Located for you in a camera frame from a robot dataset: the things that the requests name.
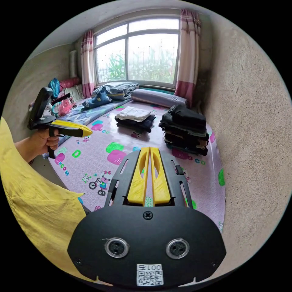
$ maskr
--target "cartoon bicycle print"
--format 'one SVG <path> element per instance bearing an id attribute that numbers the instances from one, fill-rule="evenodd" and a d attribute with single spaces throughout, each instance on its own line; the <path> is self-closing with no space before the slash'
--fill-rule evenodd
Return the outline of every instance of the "cartoon bicycle print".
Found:
<path id="1" fill-rule="evenodd" d="M 110 184 L 111 179 L 113 178 L 112 174 L 110 171 L 102 171 L 100 174 L 100 177 L 98 177 L 94 182 L 89 183 L 89 188 L 94 190 L 98 186 L 100 187 L 100 190 L 97 191 L 97 194 L 100 196 L 105 196 L 107 190 L 106 185 Z"/>

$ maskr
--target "stack of folded clothes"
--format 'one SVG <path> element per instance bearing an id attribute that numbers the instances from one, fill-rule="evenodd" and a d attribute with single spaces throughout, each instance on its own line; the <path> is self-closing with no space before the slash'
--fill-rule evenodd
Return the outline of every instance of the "stack of folded clothes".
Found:
<path id="1" fill-rule="evenodd" d="M 140 132 L 151 133 L 154 115 L 149 110 L 137 109 L 131 106 L 120 111 L 116 116 L 118 127 L 126 127 Z"/>
<path id="2" fill-rule="evenodd" d="M 207 155 L 209 135 L 203 115 L 176 105 L 162 116 L 159 127 L 165 131 L 164 141 L 168 147 Z"/>

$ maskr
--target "curtain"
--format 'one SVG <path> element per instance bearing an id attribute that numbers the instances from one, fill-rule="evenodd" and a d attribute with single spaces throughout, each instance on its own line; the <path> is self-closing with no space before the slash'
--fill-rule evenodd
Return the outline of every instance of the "curtain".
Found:
<path id="1" fill-rule="evenodd" d="M 85 98 L 91 97 L 94 90 L 93 70 L 93 33 L 88 31 L 81 44 L 82 93 Z"/>
<path id="2" fill-rule="evenodd" d="M 180 55 L 175 95 L 193 106 L 193 94 L 198 78 L 201 21 L 197 12 L 182 9 L 180 13 Z"/>

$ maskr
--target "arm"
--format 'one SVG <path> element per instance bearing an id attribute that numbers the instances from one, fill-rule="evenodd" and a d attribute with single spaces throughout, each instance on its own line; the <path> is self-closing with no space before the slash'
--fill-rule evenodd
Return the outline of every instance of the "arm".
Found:
<path id="1" fill-rule="evenodd" d="M 35 146 L 33 145 L 31 138 L 25 138 L 19 142 L 14 143 L 16 149 L 18 150 L 21 157 L 26 161 L 30 162 L 36 156 L 39 155 Z"/>
<path id="2" fill-rule="evenodd" d="M 49 130 L 38 130 L 30 137 L 25 138 L 19 142 L 14 143 L 19 154 L 26 162 L 30 162 L 36 156 L 48 152 L 47 147 L 56 150 L 59 144 L 58 130 L 54 132 L 55 136 L 49 136 Z"/>

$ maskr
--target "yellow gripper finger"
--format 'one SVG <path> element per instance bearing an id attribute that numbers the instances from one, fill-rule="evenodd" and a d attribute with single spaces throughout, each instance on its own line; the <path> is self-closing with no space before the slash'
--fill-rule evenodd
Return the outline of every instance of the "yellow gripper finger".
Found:
<path id="1" fill-rule="evenodd" d="M 150 147 L 151 172 L 152 172 L 152 195 L 153 205 L 167 204 L 170 201 L 170 193 L 159 153 L 159 149 Z"/>
<path id="2" fill-rule="evenodd" d="M 52 122 L 52 125 L 59 125 L 59 126 L 64 126 L 64 127 L 72 127 L 72 128 L 78 128 L 83 131 L 83 136 L 86 137 L 92 134 L 92 131 L 85 125 L 77 124 L 74 122 L 69 122 L 69 121 L 62 121 L 62 120 L 55 120 Z"/>
<path id="3" fill-rule="evenodd" d="M 127 199 L 129 203 L 144 206 L 147 188 L 148 165 L 149 165 L 149 147 L 143 147 L 140 150 L 137 165 L 132 178 L 131 186 Z"/>

